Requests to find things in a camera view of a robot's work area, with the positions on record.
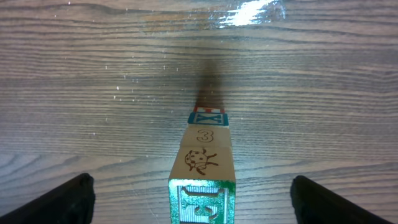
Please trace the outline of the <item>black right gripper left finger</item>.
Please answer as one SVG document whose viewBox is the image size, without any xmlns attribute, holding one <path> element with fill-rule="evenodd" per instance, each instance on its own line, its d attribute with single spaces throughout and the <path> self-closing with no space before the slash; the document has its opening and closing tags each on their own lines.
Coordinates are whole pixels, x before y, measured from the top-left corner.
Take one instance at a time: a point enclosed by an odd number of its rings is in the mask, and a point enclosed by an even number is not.
<svg viewBox="0 0 398 224">
<path fill-rule="evenodd" d="M 82 173 L 35 200 L 1 216 L 1 224 L 90 224 L 94 178 Z"/>
</svg>

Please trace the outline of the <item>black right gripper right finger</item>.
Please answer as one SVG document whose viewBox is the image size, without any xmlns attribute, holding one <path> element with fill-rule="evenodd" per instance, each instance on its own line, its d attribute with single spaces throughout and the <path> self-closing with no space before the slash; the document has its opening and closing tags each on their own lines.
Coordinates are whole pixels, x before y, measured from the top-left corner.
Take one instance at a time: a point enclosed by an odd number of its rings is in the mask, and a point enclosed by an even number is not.
<svg viewBox="0 0 398 224">
<path fill-rule="evenodd" d="M 392 224 L 303 175 L 292 181 L 290 197 L 298 224 Z"/>
</svg>

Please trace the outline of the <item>green side violin block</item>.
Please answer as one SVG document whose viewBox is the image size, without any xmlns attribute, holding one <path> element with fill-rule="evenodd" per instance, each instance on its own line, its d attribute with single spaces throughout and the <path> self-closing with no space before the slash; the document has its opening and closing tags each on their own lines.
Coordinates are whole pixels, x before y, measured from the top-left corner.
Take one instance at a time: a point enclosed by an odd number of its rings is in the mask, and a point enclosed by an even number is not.
<svg viewBox="0 0 398 224">
<path fill-rule="evenodd" d="M 231 147 L 181 147 L 169 181 L 172 224 L 234 224 L 236 177 Z"/>
</svg>

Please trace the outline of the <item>yellow letter K block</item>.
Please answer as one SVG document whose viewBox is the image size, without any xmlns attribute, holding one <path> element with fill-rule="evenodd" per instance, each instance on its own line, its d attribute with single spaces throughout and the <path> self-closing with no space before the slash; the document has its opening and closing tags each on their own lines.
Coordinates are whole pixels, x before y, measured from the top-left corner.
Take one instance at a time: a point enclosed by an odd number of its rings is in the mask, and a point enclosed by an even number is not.
<svg viewBox="0 0 398 224">
<path fill-rule="evenodd" d="M 227 114 L 192 112 L 188 118 L 188 124 L 228 126 L 229 121 Z"/>
</svg>

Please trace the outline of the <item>red side L block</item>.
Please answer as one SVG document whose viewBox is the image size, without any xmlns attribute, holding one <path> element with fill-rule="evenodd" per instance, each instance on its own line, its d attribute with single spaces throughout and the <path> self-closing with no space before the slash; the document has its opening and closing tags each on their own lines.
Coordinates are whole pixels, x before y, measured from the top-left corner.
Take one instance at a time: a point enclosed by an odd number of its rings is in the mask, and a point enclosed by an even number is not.
<svg viewBox="0 0 398 224">
<path fill-rule="evenodd" d="M 181 147 L 231 147 L 227 126 L 189 124 L 180 142 Z"/>
</svg>

